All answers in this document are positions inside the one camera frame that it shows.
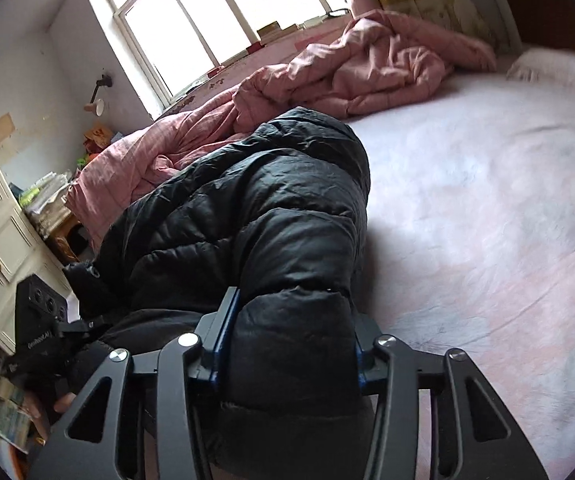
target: mattress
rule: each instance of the mattress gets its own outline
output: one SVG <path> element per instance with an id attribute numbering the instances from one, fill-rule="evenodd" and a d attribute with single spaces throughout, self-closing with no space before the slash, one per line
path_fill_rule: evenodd
<path id="1" fill-rule="evenodd" d="M 413 348 L 464 348 L 564 479 L 575 467 L 575 94 L 454 75 L 430 101 L 350 124 L 373 183 L 360 307 Z"/>

